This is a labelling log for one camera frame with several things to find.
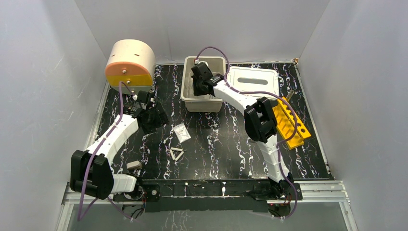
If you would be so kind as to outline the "white paper tag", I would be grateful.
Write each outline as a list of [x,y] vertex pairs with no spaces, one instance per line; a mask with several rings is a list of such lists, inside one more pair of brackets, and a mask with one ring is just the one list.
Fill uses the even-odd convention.
[[184,123],[174,126],[173,131],[175,135],[177,136],[177,139],[180,143],[183,143],[191,138]]

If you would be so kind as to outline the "white clay triangle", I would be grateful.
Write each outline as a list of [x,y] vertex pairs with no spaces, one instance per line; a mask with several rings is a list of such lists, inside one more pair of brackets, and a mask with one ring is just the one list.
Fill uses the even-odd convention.
[[174,161],[178,161],[184,154],[184,150],[180,148],[171,147],[170,155]]

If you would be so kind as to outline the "clear glass test tube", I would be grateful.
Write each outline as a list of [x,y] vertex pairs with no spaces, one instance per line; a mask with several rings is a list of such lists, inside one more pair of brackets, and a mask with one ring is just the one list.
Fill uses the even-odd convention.
[[290,90],[289,93],[286,96],[286,101],[289,102],[290,99],[293,97],[295,91],[294,90]]

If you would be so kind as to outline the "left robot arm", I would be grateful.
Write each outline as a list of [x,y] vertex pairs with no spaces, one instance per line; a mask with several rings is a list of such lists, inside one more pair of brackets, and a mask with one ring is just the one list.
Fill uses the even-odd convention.
[[125,193],[131,200],[139,200],[144,193],[137,177],[115,174],[113,159],[124,143],[138,130],[144,135],[168,123],[165,110],[153,93],[140,91],[130,104],[122,107],[106,132],[86,150],[76,150],[71,157],[70,188],[98,199],[111,194]]

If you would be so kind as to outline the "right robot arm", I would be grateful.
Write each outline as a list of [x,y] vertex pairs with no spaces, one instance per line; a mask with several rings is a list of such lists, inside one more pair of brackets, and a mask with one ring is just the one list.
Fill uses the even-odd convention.
[[204,62],[196,63],[191,70],[194,95],[220,98],[244,116],[245,131],[258,145],[268,168],[268,194],[273,198],[284,199],[293,187],[293,177],[279,149],[278,122],[273,112],[273,102],[266,97],[256,98],[235,89],[225,76],[213,74]]

